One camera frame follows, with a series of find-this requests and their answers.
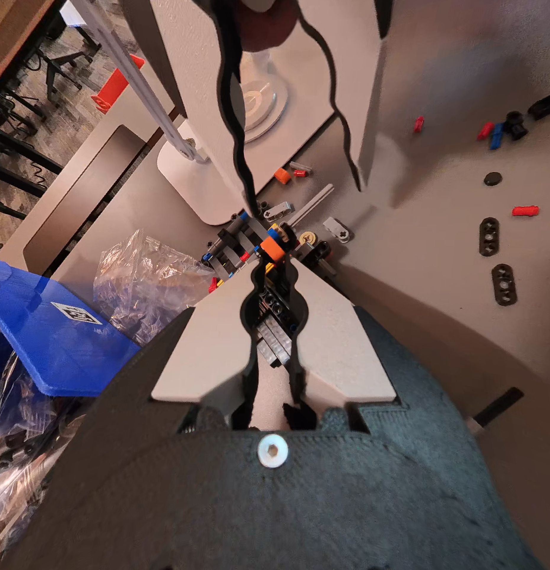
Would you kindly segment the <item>long grey lego axle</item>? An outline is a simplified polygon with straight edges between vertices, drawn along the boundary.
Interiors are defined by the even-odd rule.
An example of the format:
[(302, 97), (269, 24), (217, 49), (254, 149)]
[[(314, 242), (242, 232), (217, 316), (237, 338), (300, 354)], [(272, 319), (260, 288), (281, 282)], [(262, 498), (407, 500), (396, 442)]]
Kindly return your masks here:
[(304, 219), (308, 213), (310, 213), (314, 208), (317, 207), (321, 202), (323, 202), (333, 191), (335, 186), (331, 183), (326, 185), (321, 189), (312, 199), (307, 202), (300, 210), (296, 211), (293, 217), (288, 221), (290, 227), (295, 227), (302, 219)]

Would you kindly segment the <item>orange plastic bracket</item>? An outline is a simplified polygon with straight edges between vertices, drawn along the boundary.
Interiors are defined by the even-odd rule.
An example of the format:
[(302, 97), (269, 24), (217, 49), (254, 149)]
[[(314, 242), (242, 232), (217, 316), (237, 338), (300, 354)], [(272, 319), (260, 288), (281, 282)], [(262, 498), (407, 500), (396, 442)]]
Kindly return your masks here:
[(99, 92), (91, 96), (91, 100), (96, 109), (105, 115), (128, 86), (129, 82), (121, 70), (115, 68)]

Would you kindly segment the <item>black connector with blue pin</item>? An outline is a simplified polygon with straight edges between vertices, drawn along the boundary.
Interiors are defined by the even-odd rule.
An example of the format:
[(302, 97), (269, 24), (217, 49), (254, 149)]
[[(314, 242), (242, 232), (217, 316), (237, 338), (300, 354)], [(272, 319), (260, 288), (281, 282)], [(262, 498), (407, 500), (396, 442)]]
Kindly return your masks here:
[(516, 142), (527, 134), (528, 129), (524, 125), (524, 115), (519, 111), (508, 112), (505, 121), (495, 124), (492, 128), (489, 149), (491, 151), (499, 149), (505, 136), (509, 137), (512, 142)]

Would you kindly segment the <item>blue plastic bin lid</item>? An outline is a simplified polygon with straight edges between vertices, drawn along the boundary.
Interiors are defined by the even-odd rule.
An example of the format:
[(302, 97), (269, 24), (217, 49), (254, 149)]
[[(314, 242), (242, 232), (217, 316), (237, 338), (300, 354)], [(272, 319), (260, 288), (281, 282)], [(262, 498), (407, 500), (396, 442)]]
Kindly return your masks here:
[(0, 332), (51, 397), (97, 397), (140, 347), (59, 282), (0, 260)]

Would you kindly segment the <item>black lego axle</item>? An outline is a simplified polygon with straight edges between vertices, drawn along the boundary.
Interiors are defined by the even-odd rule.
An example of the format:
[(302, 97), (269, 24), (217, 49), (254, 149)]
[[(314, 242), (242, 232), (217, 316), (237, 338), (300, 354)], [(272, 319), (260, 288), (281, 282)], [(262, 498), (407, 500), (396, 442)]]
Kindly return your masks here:
[(466, 418), (466, 425), (472, 436), (477, 437), (495, 419), (504, 414), (525, 396), (517, 387), (509, 388), (505, 393), (493, 400), (474, 416)]

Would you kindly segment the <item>wooden desk top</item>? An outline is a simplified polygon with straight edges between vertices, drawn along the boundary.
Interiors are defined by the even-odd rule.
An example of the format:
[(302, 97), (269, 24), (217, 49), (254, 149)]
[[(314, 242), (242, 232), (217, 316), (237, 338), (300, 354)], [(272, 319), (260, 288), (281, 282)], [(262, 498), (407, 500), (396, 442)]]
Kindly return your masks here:
[(64, 1), (0, 1), (0, 78), (23, 44)]

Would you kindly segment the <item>multicoloured lego assembly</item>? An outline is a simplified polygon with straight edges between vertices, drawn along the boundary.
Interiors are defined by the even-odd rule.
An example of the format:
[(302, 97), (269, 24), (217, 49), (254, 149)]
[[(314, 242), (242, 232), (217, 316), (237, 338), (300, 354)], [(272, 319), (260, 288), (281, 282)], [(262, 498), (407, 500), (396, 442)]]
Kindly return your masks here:
[(284, 265), (286, 254), (297, 245), (296, 236), (287, 224), (272, 224), (267, 229), (243, 210), (232, 215), (214, 242), (207, 243), (207, 252), (201, 258), (223, 283), (251, 261), (266, 261), (254, 332), (258, 352), (272, 368), (289, 362), (292, 336), (298, 328), (298, 318), (291, 311), (290, 285)]

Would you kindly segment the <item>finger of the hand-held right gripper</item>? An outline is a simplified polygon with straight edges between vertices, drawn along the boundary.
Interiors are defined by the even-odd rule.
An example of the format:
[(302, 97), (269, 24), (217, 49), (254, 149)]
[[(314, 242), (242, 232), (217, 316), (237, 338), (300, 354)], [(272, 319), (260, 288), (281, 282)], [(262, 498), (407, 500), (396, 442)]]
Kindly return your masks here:
[(227, 10), (216, 7), (207, 15), (194, 1), (151, 5), (188, 114), (175, 134), (195, 138), (232, 195), (242, 198), (244, 209), (257, 217), (253, 175), (244, 154), (242, 51)]
[(358, 191), (370, 179), (387, 43), (387, 1), (298, 1), (303, 30), (324, 53), (329, 102)]

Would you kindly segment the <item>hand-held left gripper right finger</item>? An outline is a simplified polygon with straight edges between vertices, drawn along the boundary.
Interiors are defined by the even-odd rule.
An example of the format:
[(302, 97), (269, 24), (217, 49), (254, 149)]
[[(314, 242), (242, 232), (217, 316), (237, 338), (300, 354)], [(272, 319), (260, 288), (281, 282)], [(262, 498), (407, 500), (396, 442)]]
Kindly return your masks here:
[(290, 428), (315, 428), (328, 409), (390, 404), (397, 397), (354, 306), (295, 258), (286, 258), (289, 307), (297, 320), (286, 364)]

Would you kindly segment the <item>beige desk leg panel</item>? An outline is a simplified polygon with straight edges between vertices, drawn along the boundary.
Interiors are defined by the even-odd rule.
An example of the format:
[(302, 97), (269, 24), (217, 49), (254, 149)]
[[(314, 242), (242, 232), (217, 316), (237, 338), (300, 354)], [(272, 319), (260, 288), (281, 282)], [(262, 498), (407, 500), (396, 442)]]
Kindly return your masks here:
[(46, 274), (157, 130), (143, 106), (115, 104), (1, 249), (0, 261)]

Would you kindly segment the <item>black office chair base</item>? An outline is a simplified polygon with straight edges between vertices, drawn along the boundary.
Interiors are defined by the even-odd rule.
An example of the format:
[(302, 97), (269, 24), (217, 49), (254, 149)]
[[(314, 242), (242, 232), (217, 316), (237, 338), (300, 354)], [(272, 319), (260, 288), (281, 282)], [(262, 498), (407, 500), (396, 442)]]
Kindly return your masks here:
[(75, 68), (77, 66), (77, 58), (84, 57), (89, 63), (92, 63), (93, 57), (100, 50), (101, 44), (93, 42), (93, 46), (85, 47), (84, 51), (79, 51), (76, 53), (71, 53), (65, 56), (60, 56), (57, 58), (50, 58), (45, 55), (41, 48), (36, 48), (35, 52), (39, 56), (41, 61), (46, 63), (46, 95), (48, 101), (53, 104), (56, 108), (60, 106), (60, 99), (58, 97), (58, 90), (55, 87), (56, 76), (62, 76), (69, 82), (71, 82), (79, 91), (83, 88), (83, 85), (74, 79), (72, 76), (68, 75), (64, 70), (63, 65), (70, 64), (71, 67)]

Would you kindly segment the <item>grey lego beam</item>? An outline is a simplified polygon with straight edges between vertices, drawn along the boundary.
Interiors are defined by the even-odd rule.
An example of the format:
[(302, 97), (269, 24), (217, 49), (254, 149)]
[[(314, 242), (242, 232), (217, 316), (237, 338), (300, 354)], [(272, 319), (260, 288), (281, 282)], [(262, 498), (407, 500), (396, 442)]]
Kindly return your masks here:
[(274, 222), (278, 219), (284, 218), (294, 212), (294, 206), (288, 201), (281, 202), (264, 210), (263, 218), (268, 222)]

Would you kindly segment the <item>white post with round disc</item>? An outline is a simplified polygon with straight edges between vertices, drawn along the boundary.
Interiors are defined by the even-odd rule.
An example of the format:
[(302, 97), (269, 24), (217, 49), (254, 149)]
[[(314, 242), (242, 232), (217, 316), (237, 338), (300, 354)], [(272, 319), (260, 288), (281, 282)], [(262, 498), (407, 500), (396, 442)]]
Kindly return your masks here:
[(265, 135), (282, 117), (289, 100), (289, 84), (274, 63), (271, 49), (244, 52), (240, 78), (248, 144)]

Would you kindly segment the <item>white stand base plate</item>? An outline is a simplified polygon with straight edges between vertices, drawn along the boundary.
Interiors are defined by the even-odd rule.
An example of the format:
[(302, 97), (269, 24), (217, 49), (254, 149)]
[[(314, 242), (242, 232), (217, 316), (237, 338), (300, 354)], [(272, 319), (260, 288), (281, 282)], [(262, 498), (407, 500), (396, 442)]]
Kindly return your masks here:
[[(256, 194), (332, 115), (325, 55), (301, 27), (297, 27), (284, 44), (272, 49), (272, 59), (288, 81), (289, 100), (271, 130), (245, 143), (245, 159), (253, 175)], [(244, 208), (243, 199), (232, 195), (211, 160), (199, 164), (176, 158), (176, 149), (167, 142), (158, 155), (157, 167), (206, 224), (227, 222), (233, 213)]]

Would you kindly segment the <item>clear plastic bag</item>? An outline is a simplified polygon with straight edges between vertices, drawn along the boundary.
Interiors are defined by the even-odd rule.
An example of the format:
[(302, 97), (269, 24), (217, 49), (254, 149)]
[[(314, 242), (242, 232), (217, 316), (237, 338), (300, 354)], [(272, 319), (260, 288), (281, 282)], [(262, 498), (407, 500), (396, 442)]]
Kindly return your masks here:
[(200, 261), (137, 230), (102, 253), (93, 302), (115, 328), (145, 346), (206, 297), (214, 277)]
[(0, 372), (0, 561), (43, 503), (54, 465), (93, 404), (41, 393), (11, 353)]

